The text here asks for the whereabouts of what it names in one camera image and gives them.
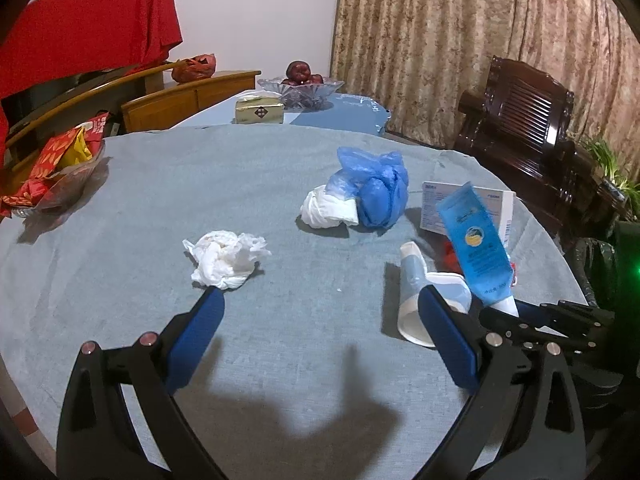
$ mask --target gold tissue box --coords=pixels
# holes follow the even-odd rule
[[[284,104],[277,97],[236,101],[236,124],[282,124],[283,121]]]

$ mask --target white wall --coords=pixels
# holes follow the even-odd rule
[[[284,75],[301,59],[328,75],[337,0],[175,0],[183,43],[170,60],[213,52],[219,70]]]

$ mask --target yellow snack package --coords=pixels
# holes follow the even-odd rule
[[[81,162],[91,160],[92,154],[84,142],[84,128],[80,128],[74,142],[66,149],[66,152],[60,158],[56,166],[56,170],[62,170],[67,166],[74,166]]]

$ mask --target tissue box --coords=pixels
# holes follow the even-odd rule
[[[458,184],[444,184],[442,182],[422,183],[422,214],[420,215],[420,228],[433,231],[441,235],[446,235],[447,230],[440,220],[440,215],[436,209],[436,204],[444,197],[456,191]],[[504,246],[509,241],[511,231],[511,219],[513,218],[513,191],[502,191],[499,189],[488,189],[474,186],[475,192],[484,203],[487,212],[494,220],[495,228],[498,229],[500,240]]]
[[[258,97],[236,102],[236,124],[282,124],[283,121],[284,104],[277,97]]]

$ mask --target yellow circle logo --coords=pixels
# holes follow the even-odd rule
[[[484,238],[484,233],[482,229],[479,227],[470,227],[466,230],[465,234],[465,242],[467,245],[472,247],[478,247],[482,243],[482,239]]]

